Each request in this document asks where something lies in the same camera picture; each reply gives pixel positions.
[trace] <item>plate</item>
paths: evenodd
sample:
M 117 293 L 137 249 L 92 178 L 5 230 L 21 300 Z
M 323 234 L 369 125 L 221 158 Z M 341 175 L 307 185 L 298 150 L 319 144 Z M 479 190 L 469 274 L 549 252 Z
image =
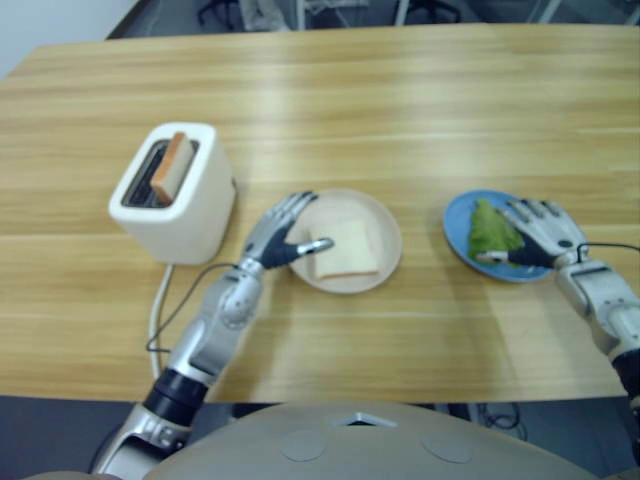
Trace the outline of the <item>plate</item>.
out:
M 519 200 L 513 195 L 495 190 L 471 190 L 458 195 L 447 206 L 444 212 L 444 234 L 454 252 L 479 272 L 507 282 L 525 283 L 540 280 L 549 275 L 551 270 L 543 267 L 514 267 L 512 265 L 484 265 L 472 260 L 469 255 L 469 234 L 471 233 L 471 214 L 476 209 L 476 200 L 486 198 L 497 208 L 512 209 L 507 203 Z
M 402 236 L 398 222 L 387 208 L 369 195 L 349 189 L 331 189 L 318 192 L 318 199 L 310 203 L 289 231 L 287 242 L 311 240 L 309 227 L 327 222 L 351 220 L 365 222 L 369 246 L 378 260 L 378 273 L 317 279 L 313 275 L 314 256 L 302 257 L 291 264 L 291 269 L 305 282 L 331 293 L 360 293 L 377 287 L 398 266 L 402 255 Z

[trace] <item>lettuce leaf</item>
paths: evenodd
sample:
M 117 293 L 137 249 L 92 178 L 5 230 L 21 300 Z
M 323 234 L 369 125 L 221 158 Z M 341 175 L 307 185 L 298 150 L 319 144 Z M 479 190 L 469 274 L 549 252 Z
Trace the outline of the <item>lettuce leaf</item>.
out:
M 522 245 L 520 234 L 500 215 L 485 198 L 476 200 L 476 210 L 471 215 L 469 257 L 487 250 L 516 250 Z

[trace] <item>white bread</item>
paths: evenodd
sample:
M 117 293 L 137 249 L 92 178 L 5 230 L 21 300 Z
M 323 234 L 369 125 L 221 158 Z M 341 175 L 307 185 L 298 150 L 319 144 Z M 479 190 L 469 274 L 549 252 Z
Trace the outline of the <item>white bread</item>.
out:
M 151 188 L 163 205 L 169 206 L 178 195 L 184 176 L 193 159 L 193 146 L 184 132 L 176 132 L 162 162 L 151 178 Z
M 314 255 L 316 278 L 378 273 L 378 261 L 369 245 L 365 222 L 312 225 L 309 233 L 312 239 L 328 237 L 335 243 L 329 250 Z

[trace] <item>wooden table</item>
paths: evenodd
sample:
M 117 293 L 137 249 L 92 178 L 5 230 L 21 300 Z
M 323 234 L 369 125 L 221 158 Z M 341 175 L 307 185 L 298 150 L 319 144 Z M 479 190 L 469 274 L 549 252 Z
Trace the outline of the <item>wooden table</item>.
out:
M 478 24 L 36 50 L 0 84 L 0 394 L 147 392 L 164 266 L 111 221 L 107 201 L 147 133 L 175 120 L 217 126 L 238 181 L 216 260 L 237 259 L 263 210 L 307 188 L 375 196 L 404 238 L 398 270 L 365 294 L 266 275 L 212 399 L 622 394 L 551 277 L 476 273 L 449 249 L 441 217 L 456 194 L 494 188 L 556 200 L 593 241 L 638 243 L 638 32 Z M 640 287 L 633 253 L 593 253 Z M 177 270 L 169 308 L 198 270 Z

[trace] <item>blue plate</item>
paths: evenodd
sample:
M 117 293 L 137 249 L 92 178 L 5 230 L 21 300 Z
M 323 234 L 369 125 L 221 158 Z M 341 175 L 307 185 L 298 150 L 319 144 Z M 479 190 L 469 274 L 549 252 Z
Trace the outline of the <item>blue plate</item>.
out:
M 513 267 L 506 264 L 485 265 L 469 257 L 471 214 L 476 209 L 476 200 L 481 197 L 486 198 L 494 207 L 509 209 L 511 209 L 511 207 L 507 202 L 509 200 L 518 200 L 518 198 L 513 195 L 496 192 L 495 190 L 471 190 L 454 198 L 447 206 L 443 217 L 444 234 L 453 251 L 479 272 L 507 282 L 533 282 L 549 275 L 551 270 L 548 268 Z

